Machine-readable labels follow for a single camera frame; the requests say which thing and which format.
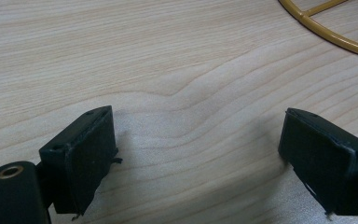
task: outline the gold metal frame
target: gold metal frame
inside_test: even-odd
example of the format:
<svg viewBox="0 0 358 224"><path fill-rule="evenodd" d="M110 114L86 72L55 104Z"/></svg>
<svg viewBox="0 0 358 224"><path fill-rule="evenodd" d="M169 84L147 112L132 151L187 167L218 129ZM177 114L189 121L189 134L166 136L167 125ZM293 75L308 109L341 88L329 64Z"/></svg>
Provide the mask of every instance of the gold metal frame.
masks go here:
<svg viewBox="0 0 358 224"><path fill-rule="evenodd" d="M279 0L282 6L294 17L296 20L301 22L304 26L310 29L316 35L324 38L327 41L330 41L333 44L336 44L344 49L350 50L358 54L358 42L348 39L342 35L339 35L326 27L322 26L320 23L314 21L311 16L334 7L338 4L346 2L348 0L331 0L326 3L323 3L317 7L301 11L291 0Z"/></svg>

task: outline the gold metal ring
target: gold metal ring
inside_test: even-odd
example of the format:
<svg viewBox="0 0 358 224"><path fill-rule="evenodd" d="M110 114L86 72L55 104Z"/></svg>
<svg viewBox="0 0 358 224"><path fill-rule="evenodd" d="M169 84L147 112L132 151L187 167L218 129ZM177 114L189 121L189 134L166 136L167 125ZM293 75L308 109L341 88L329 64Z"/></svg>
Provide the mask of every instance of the gold metal ring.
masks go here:
<svg viewBox="0 0 358 224"><path fill-rule="evenodd" d="M358 42L348 39L342 35L339 35L326 27L322 26L320 23L316 22L311 18L311 16L334 7L338 4L346 2L348 0L330 0L326 3L323 3L317 7L301 11L291 0L279 0L282 6L301 24L310 29L313 33L320 36L321 38L336 44L344 49L350 50L358 54Z"/></svg>
<svg viewBox="0 0 358 224"><path fill-rule="evenodd" d="M20 165L9 166L0 172L0 179L9 179L13 176L19 175L24 170Z"/></svg>

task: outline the screw hole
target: screw hole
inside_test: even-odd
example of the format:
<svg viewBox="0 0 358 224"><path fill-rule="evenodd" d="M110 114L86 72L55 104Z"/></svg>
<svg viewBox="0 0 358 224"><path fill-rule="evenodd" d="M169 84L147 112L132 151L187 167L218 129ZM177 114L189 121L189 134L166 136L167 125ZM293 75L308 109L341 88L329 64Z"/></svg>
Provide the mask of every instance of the screw hole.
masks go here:
<svg viewBox="0 0 358 224"><path fill-rule="evenodd" d="M13 176L19 175L24 168L22 166L10 166L0 172L0 179L8 179Z"/></svg>
<svg viewBox="0 0 358 224"><path fill-rule="evenodd" d="M58 150L60 148L63 148L63 144L58 144L53 147L54 150Z"/></svg>

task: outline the black plastic part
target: black plastic part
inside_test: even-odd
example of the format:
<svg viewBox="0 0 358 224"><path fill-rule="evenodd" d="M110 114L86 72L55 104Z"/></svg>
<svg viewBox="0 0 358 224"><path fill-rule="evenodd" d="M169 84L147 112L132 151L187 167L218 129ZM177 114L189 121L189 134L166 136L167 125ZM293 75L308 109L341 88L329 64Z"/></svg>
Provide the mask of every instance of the black plastic part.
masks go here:
<svg viewBox="0 0 358 224"><path fill-rule="evenodd" d="M84 215L117 152L111 106L83 114L39 150L57 213Z"/></svg>
<svg viewBox="0 0 358 224"><path fill-rule="evenodd" d="M117 155L112 107L91 110L39 150L41 162L0 167L0 223L50 223L57 213L84 215Z"/></svg>
<svg viewBox="0 0 358 224"><path fill-rule="evenodd" d="M358 216L358 138L310 112L289 108L279 146L327 214Z"/></svg>
<svg viewBox="0 0 358 224"><path fill-rule="evenodd" d="M16 161L0 167L0 223L50 223L33 163Z"/></svg>

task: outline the light wood surface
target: light wood surface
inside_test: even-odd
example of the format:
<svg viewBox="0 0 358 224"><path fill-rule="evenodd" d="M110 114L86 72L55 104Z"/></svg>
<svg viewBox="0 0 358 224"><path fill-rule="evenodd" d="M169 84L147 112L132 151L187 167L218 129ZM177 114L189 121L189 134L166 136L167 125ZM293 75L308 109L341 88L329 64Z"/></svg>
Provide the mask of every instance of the light wood surface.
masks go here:
<svg viewBox="0 0 358 224"><path fill-rule="evenodd" d="M315 19L358 40L358 0ZM102 105L124 162L74 223L358 223L277 152L289 106L358 136L358 55L278 1L0 0L0 166Z"/></svg>

